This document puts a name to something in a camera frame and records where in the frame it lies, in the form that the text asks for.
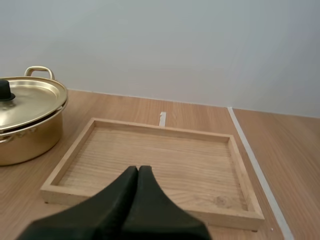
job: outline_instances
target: tray rim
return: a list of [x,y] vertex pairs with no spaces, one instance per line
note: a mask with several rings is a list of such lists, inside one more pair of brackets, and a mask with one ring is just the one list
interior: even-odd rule
[[40,188],[40,193],[42,198],[46,203],[52,202],[51,199],[59,199],[54,203],[70,205],[77,204],[80,201],[84,201],[90,198],[95,193],[84,191],[80,189],[73,189],[71,187],[59,186],[57,185],[62,179],[67,169],[71,165],[74,158],[79,153],[81,147],[86,142],[95,127],[103,127],[104,125],[115,124],[115,125],[125,125],[133,127],[142,127],[149,129],[157,129],[164,131],[172,131],[175,133],[192,134],[192,135],[202,135],[209,136],[210,138],[217,137],[219,139],[224,139],[230,150],[231,158],[234,164],[236,176],[240,183],[240,189],[242,191],[245,203],[248,210],[234,210],[227,208],[215,208],[210,212],[207,209],[202,209],[198,207],[197,209],[184,209],[188,211],[195,217],[199,217],[209,225],[216,225],[221,227],[231,227],[245,230],[257,231],[261,223],[265,220],[262,213],[261,207],[259,205],[257,196],[249,179],[248,172],[242,160],[241,154],[239,152],[236,140],[231,134],[221,134],[214,132],[205,132],[190,129],[173,128],[167,126],[156,126],[144,123],[135,123],[127,121],[109,120],[103,118],[91,118],[89,122],[85,125],[84,129],[81,131],[79,136],[72,143],[71,147],[67,150],[65,155],[62,157],[60,162],[56,165],[52,173],[43,183]]

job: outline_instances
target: pot handle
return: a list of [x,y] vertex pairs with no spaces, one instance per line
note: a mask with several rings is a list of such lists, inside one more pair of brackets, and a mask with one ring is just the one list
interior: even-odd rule
[[0,140],[0,144],[5,144],[5,143],[11,141],[13,138],[14,138],[13,136],[5,137],[5,138]]
[[24,72],[24,75],[25,76],[31,76],[31,74],[34,72],[34,71],[44,71],[44,72],[48,72],[49,73],[49,76],[50,76],[50,79],[51,80],[55,80],[55,75],[54,73],[47,67],[45,66],[30,66],[28,67],[25,72]]

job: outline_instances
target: pot lid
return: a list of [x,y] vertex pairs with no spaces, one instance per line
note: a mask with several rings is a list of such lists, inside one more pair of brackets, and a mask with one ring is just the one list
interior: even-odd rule
[[67,100],[61,83],[42,77],[0,78],[0,131],[37,121]]

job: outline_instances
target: wooden tray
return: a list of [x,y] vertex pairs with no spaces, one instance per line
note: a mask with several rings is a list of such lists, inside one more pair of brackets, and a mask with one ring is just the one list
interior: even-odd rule
[[41,188],[73,206],[128,166],[151,165],[165,194],[208,225],[258,230],[264,220],[232,135],[92,118]]

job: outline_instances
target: gold pot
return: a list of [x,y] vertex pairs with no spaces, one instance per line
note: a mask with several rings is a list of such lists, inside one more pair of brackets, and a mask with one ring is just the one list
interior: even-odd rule
[[[33,71],[47,71],[50,78],[32,77]],[[29,67],[24,75],[0,78],[0,166],[43,154],[63,133],[66,87],[43,66]]]

